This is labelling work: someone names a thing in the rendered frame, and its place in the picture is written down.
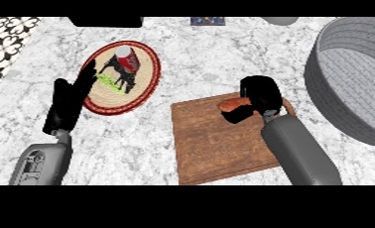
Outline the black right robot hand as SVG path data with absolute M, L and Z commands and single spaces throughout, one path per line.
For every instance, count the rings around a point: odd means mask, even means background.
M 241 96 L 251 99 L 252 107 L 239 107 L 232 112 L 223 112 L 224 119 L 238 124 L 254 115 L 273 117 L 282 109 L 282 93 L 275 80 L 264 75 L 246 76 L 241 80 Z

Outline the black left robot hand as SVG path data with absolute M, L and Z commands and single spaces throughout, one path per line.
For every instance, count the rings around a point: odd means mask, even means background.
M 94 60 L 90 61 L 74 83 L 63 78 L 55 80 L 53 104 L 43 132 L 49 135 L 59 129 L 71 132 L 81 115 L 83 104 L 96 82 Z

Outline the orange sweet potato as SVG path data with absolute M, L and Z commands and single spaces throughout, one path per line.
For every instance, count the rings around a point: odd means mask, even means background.
M 246 107 L 246 108 L 252 107 L 251 99 L 248 97 L 230 98 L 218 104 L 218 109 L 223 112 L 232 112 L 239 107 Z

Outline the grey wicker basket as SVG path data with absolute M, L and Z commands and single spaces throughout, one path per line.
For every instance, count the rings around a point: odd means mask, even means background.
M 347 136 L 375 146 L 375 17 L 342 17 L 326 24 L 303 77 L 325 119 Z

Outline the brown wooden cutting board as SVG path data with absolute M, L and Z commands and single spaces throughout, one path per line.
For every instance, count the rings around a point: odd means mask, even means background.
M 221 115 L 220 102 L 239 96 L 235 92 L 170 106 L 179 184 L 201 184 L 280 165 L 261 137 L 263 117 L 232 124 Z

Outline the round red-rimmed woven placemat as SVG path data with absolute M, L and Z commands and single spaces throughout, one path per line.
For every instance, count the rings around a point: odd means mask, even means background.
M 137 55 L 137 73 L 127 73 L 115 51 L 130 46 Z M 161 62 L 153 49 L 137 41 L 118 41 L 103 46 L 89 57 L 84 66 L 94 60 L 96 82 L 84 101 L 87 109 L 112 116 L 137 108 L 151 97 L 161 77 Z

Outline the red can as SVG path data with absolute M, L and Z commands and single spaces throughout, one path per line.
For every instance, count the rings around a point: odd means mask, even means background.
M 127 73 L 137 73 L 140 62 L 137 55 L 130 46 L 120 46 L 115 51 L 115 56 L 121 67 Z

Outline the grey round object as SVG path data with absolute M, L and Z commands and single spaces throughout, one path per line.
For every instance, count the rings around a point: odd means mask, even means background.
M 264 20 L 277 26 L 288 26 L 297 21 L 297 17 L 264 17 Z

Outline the dark blue box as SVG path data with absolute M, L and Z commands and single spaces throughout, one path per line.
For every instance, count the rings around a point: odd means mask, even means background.
M 226 18 L 224 17 L 192 17 L 190 25 L 192 26 L 224 26 Z

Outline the black appliance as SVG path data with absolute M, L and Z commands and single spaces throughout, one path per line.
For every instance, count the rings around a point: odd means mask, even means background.
M 71 17 L 77 27 L 100 27 L 100 28 L 140 28 L 142 17 Z

